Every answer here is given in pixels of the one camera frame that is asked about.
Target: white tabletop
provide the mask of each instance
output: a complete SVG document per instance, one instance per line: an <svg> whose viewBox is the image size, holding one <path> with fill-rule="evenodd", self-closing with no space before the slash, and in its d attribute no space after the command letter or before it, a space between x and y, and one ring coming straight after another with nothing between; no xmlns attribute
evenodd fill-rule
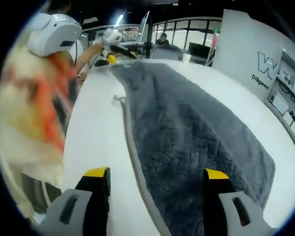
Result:
<svg viewBox="0 0 295 236"><path fill-rule="evenodd" d="M212 68L173 60L142 61L169 65L222 102L250 128L276 164L264 218L272 227L282 225L295 207L295 146L279 120L246 88ZM122 108L113 100L114 95L125 96L119 81L108 71L91 71L80 90L67 131L63 190L74 188L87 170L109 166L109 235L157 236L136 185Z"/></svg>

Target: white cup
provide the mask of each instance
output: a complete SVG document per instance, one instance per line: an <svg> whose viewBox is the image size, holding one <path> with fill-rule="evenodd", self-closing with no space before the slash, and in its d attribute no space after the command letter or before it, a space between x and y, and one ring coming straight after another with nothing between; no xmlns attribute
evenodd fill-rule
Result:
<svg viewBox="0 0 295 236"><path fill-rule="evenodd" d="M182 55L182 62L184 64L188 64L190 62L190 59L191 59L191 55L190 54L184 53Z"/></svg>

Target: pink object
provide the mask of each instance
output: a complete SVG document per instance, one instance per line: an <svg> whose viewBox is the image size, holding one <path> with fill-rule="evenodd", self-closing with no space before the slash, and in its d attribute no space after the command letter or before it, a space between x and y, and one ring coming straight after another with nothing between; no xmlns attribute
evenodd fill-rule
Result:
<svg viewBox="0 0 295 236"><path fill-rule="evenodd" d="M212 43L213 43L213 46L216 47L217 41L216 41L216 36L215 35L213 36L213 42Z"/></svg>

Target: desk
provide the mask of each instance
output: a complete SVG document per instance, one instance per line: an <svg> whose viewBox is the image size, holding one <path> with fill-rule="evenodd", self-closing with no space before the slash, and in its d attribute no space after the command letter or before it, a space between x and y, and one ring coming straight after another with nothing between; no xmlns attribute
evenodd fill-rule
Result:
<svg viewBox="0 0 295 236"><path fill-rule="evenodd" d="M142 61L167 64L222 102L250 128L276 164L264 218L272 227L284 223L295 207L295 146L274 114L246 88L210 67L173 60ZM114 95L125 96L118 80L103 68L92 69L67 131L63 190L74 188L88 169L109 166L112 194L108 235L158 236L136 185L122 108L113 100Z"/></svg>

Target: gray towel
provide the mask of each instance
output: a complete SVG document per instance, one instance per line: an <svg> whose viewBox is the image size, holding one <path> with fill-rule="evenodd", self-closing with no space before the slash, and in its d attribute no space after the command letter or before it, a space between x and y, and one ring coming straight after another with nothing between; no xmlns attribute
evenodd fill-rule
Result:
<svg viewBox="0 0 295 236"><path fill-rule="evenodd" d="M204 168L225 172L264 208L275 164L228 108L164 64L135 62L111 72L125 86L147 189L173 236L204 234Z"/></svg>

